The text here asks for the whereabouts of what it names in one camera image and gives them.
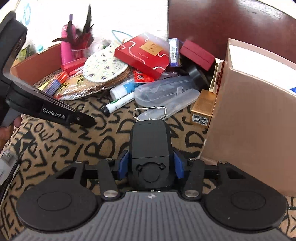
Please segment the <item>ribbed surface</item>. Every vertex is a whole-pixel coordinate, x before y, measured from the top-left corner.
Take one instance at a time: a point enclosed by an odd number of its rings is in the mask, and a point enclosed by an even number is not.
[[[175,192],[127,192],[116,202],[104,203],[85,226],[63,234],[41,234],[26,229],[15,241],[281,241],[279,230],[240,234],[220,227],[197,202],[180,199]]]

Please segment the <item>black marker cap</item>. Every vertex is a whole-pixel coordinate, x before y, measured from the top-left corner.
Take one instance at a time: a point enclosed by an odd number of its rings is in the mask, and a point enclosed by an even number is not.
[[[110,116],[110,112],[109,112],[108,108],[107,108],[105,105],[103,105],[103,106],[101,107],[101,110],[103,111],[103,113],[104,113],[104,115],[105,115],[106,117],[109,117],[109,116]]]

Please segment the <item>white floral pattern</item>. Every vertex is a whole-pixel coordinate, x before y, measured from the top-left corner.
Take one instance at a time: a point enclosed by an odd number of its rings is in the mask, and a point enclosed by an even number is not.
[[[95,52],[84,64],[83,75],[91,82],[102,83],[123,73],[128,65],[114,57],[115,49],[121,44],[114,40],[105,49]]]

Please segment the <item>brown fabric with black letters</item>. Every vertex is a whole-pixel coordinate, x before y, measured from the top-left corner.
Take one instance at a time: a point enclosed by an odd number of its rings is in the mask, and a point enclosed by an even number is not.
[[[65,127],[23,115],[21,127],[15,129],[4,148],[10,149],[22,160],[0,209],[0,229],[5,238],[10,239],[24,228],[15,209],[24,191],[76,160],[88,160],[90,164],[95,164],[101,158],[115,158],[128,148],[130,131],[135,123],[133,109],[139,106],[133,101],[107,118],[100,111],[101,105],[106,103],[109,103],[108,91],[67,102],[73,108],[96,118],[96,126],[90,129],[76,124]],[[191,125],[189,117],[190,106],[166,120],[173,147],[186,158],[199,155],[207,132],[206,129]],[[87,187],[99,194],[97,180],[90,180]],[[211,181],[205,179],[204,192],[214,187]],[[292,237],[296,235],[296,204],[293,198],[288,200],[289,209],[281,229]]]

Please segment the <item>metal d-ring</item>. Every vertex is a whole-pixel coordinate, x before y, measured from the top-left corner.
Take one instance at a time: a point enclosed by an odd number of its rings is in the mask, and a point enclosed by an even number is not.
[[[153,109],[164,109],[164,114],[163,114],[160,118],[158,118],[158,120],[162,120],[163,118],[166,117],[166,107],[164,107],[164,106],[136,108],[136,109],[134,109],[134,111],[133,111],[133,117],[134,117],[134,119],[137,120],[137,121],[142,121],[142,120],[140,120],[138,117],[136,117],[136,111],[137,111],[137,110],[153,110]]]

